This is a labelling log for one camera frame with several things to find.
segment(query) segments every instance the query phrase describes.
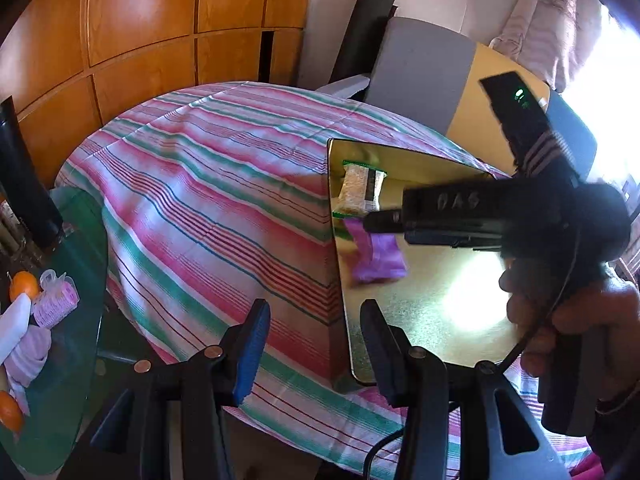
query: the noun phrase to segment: clamp jaw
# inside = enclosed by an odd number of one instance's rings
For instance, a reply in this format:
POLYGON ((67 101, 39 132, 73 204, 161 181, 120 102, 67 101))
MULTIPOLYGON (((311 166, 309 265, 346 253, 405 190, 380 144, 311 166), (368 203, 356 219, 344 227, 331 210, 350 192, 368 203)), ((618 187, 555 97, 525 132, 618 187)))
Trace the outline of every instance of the clamp jaw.
POLYGON ((448 416, 458 405, 460 480, 568 480, 540 425, 492 362, 445 365, 388 325, 375 300, 360 307, 360 325, 380 393, 394 408, 409 407, 396 480, 446 478, 448 416))

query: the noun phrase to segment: black cable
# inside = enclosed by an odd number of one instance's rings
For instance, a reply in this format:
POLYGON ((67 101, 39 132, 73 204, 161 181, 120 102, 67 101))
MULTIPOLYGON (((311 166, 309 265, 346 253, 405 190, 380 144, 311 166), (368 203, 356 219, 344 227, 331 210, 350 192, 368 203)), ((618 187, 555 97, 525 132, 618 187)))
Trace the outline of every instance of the black cable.
POLYGON ((371 465, 373 464, 373 459, 375 459, 378 452, 385 447, 390 442, 393 442, 396 438, 400 438, 404 435, 404 428, 401 428, 398 431, 395 431, 391 434, 388 434, 386 437, 381 438, 377 443, 373 445, 373 447, 367 453, 367 456, 364 459, 364 466, 362 467, 362 477, 364 480, 369 480, 371 476, 371 465))
POLYGON ((564 294, 564 290, 566 289, 569 280, 571 279, 571 275, 575 269, 575 263, 578 259, 578 249, 580 248, 580 228, 575 232, 575 244, 574 244, 574 256, 571 259, 571 263, 569 264, 569 268, 567 269, 566 275, 564 277, 564 282, 560 287, 560 291, 556 295, 556 299, 551 303, 551 306, 547 310, 542 311, 539 316, 536 318, 536 321, 527 329, 524 335, 520 338, 520 340, 516 343, 516 345, 511 349, 511 351, 507 354, 507 357, 504 358, 502 362, 498 364, 498 371, 503 374, 507 369, 513 364, 513 362, 518 358, 520 354, 527 347, 533 336, 536 335, 538 330, 542 328, 546 320, 551 313, 556 309, 562 295, 564 294))

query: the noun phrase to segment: gray chair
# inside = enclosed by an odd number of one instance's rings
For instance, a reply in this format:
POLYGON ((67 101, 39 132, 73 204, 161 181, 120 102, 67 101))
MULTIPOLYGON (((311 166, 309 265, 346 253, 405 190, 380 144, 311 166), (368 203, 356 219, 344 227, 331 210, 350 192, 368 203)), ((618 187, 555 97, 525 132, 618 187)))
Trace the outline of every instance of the gray chair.
POLYGON ((446 134, 465 87, 476 42, 448 28, 411 18, 391 18, 373 72, 317 91, 348 98, 367 89, 364 101, 446 134))

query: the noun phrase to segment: striped tablecloth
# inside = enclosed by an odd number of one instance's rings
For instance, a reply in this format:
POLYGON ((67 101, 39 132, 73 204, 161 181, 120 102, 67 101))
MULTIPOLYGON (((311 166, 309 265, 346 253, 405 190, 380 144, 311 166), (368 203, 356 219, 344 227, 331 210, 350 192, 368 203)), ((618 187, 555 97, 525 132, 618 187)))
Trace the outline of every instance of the striped tablecloth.
MULTIPOLYGON (((271 304, 268 346, 252 394, 234 414, 305 451, 361 470, 398 430, 375 388, 340 395, 341 300, 326 177, 330 138, 445 156, 493 171, 413 121, 351 100, 259 83, 198 86, 121 114, 69 157, 56 184, 102 204, 108 290, 167 362, 215 344, 255 298, 271 304)), ((537 382, 508 371, 536 415, 537 382)), ((551 437, 567 466, 584 439, 551 437)), ((460 456, 450 416, 449 475, 460 456)), ((374 463, 392 478, 399 442, 374 463)))

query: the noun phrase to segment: orange fruit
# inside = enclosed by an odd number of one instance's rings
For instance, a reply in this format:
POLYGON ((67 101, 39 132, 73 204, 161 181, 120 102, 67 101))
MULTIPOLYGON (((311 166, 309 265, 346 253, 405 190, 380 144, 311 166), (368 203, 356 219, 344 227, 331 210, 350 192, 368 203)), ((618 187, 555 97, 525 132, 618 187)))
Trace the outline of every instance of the orange fruit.
POLYGON ((20 406, 7 392, 0 392, 0 422, 14 433, 20 433, 24 425, 20 406))
POLYGON ((35 300, 40 293, 40 285, 37 278, 26 270, 16 272, 12 278, 11 285, 9 285, 9 299, 13 303, 23 292, 26 293, 31 301, 35 300))

